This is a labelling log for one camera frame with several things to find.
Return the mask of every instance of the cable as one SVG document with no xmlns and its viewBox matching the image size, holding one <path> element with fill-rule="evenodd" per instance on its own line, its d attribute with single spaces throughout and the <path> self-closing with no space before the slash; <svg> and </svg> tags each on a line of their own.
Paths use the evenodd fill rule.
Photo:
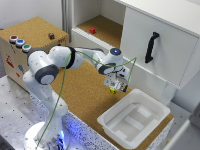
<svg viewBox="0 0 200 150">
<path fill-rule="evenodd" d="M 81 53 L 81 54 L 84 54 L 85 56 L 87 56 L 88 58 L 94 60 L 95 62 L 97 62 L 97 63 L 99 63 L 99 64 L 102 64 L 102 65 L 104 65 L 104 66 L 107 66 L 107 67 L 120 67 L 120 66 L 124 66 L 124 65 L 126 65 L 126 64 L 128 64 L 128 63 L 130 63 L 131 61 L 134 60 L 133 65 L 132 65 L 132 67 L 131 67 L 130 74 L 129 74 L 128 83 L 129 83 L 129 80 L 130 80 L 130 77 L 131 77 L 131 73 L 132 73 L 133 67 L 135 66 L 135 62 L 136 62 L 136 60 L 137 60 L 137 57 L 135 57 L 135 58 L 133 58 L 133 59 L 127 61 L 126 63 L 124 63 L 124 64 L 122 64 L 122 65 L 111 66 L 111 65 L 103 64 L 103 63 L 101 63 L 101 62 L 95 60 L 94 58 L 90 57 L 89 55 L 87 55 L 87 54 L 85 54 L 85 53 L 83 53 L 83 52 L 80 52 L 80 51 L 76 51 L 76 52 Z M 71 56 L 71 54 L 72 54 L 72 53 L 70 53 L 70 54 L 68 55 L 67 60 L 66 60 L 66 62 L 65 62 L 65 71 L 64 71 L 64 75 L 63 75 L 63 81 L 62 81 L 62 86 L 61 86 L 61 90 L 60 90 L 60 93 L 59 93 L 58 100 L 57 100 L 57 102 L 56 102 L 56 105 L 55 105 L 55 108 L 54 108 L 54 110 L 53 110 L 52 116 L 51 116 L 51 118 L 50 118 L 50 120 L 49 120 L 49 122 L 48 122 L 48 124 L 47 124 L 47 126 L 46 126 L 46 128 L 45 128 L 45 130 L 43 131 L 42 136 L 40 137 L 40 139 L 39 139 L 39 141 L 38 141 L 36 150 L 37 150 L 37 148 L 38 148 L 38 146 L 39 146 L 39 144 L 40 144 L 40 142 L 41 142 L 41 140 L 42 140 L 42 137 L 44 136 L 44 133 L 46 132 L 46 130 L 47 130 L 49 124 L 51 123 L 51 121 L 52 121 L 52 119 L 53 119 L 53 116 L 54 116 L 54 114 L 55 114 L 55 111 L 56 111 L 58 102 L 59 102 L 59 100 L 60 100 L 60 97 L 61 97 L 61 94 L 62 94 L 62 91 L 63 91 L 63 86 L 64 86 L 64 82 L 65 82 L 65 74 L 66 74 L 66 70 L 67 70 L 66 67 L 67 67 L 67 65 L 68 65 L 68 60 L 69 60 L 69 57 Z"/>
</svg>

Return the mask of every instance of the brown box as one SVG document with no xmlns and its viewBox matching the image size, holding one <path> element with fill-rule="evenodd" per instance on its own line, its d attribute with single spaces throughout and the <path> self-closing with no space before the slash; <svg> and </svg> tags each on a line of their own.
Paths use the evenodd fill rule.
<svg viewBox="0 0 200 150">
<path fill-rule="evenodd" d="M 49 39 L 49 33 L 54 33 L 55 38 Z M 27 54 L 22 49 L 16 48 L 16 45 L 10 44 L 9 38 L 17 35 L 19 39 L 25 40 L 32 48 L 41 47 L 46 53 L 53 46 L 68 46 L 69 35 L 48 23 L 40 17 L 35 17 L 24 21 L 12 27 L 0 31 L 0 50 L 5 67 L 9 77 L 27 90 L 23 83 L 23 74 L 29 70 L 27 65 Z"/>
</svg>

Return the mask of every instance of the black handle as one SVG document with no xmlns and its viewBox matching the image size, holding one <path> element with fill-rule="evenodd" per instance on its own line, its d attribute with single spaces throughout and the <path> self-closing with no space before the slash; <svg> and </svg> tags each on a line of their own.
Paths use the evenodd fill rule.
<svg viewBox="0 0 200 150">
<path fill-rule="evenodd" d="M 156 38 L 158 38 L 160 35 L 156 32 L 153 32 L 153 36 L 151 37 L 150 41 L 149 41 L 149 45 L 147 48 L 147 53 L 146 53 L 146 57 L 145 57 L 145 63 L 149 63 L 150 61 L 153 60 L 153 57 L 151 56 L 152 50 L 153 50 L 153 45 L 154 45 L 154 40 Z"/>
</svg>

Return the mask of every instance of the clear plastic container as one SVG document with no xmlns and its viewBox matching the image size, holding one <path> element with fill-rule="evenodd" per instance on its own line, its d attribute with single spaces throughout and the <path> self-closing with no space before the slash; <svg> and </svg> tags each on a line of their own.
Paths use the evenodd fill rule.
<svg viewBox="0 0 200 150">
<path fill-rule="evenodd" d="M 169 108 L 135 89 L 97 121 L 105 133 L 122 147 L 135 149 L 169 113 Z"/>
</svg>

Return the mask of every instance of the brown desk mat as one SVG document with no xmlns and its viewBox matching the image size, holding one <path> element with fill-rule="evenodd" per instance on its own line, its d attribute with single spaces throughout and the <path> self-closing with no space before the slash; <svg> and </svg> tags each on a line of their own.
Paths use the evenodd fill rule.
<svg viewBox="0 0 200 150">
<path fill-rule="evenodd" d="M 63 73 L 64 69 L 60 69 L 56 80 L 51 84 L 57 93 L 60 92 Z M 105 134 L 97 118 L 127 95 L 131 89 L 128 89 L 126 93 L 118 91 L 116 94 L 111 94 L 109 88 L 104 85 L 104 79 L 105 76 L 100 75 L 92 65 L 84 61 L 80 68 L 66 71 L 61 97 L 72 113 L 123 150 L 124 148 Z M 145 150 L 172 119 L 173 115 L 168 115 L 136 150 Z"/>
<path fill-rule="evenodd" d="M 90 32 L 90 28 L 94 27 L 96 33 L 92 35 L 116 48 L 120 48 L 123 26 L 112 20 L 103 16 L 97 16 L 77 27 L 88 33 Z"/>
<path fill-rule="evenodd" d="M 49 39 L 49 32 L 54 33 L 55 39 Z M 40 17 L 35 17 L 0 31 L 0 37 L 9 42 L 12 35 L 26 39 L 26 44 L 34 47 L 44 47 L 58 39 L 68 36 L 66 32 L 50 24 Z"/>
</svg>

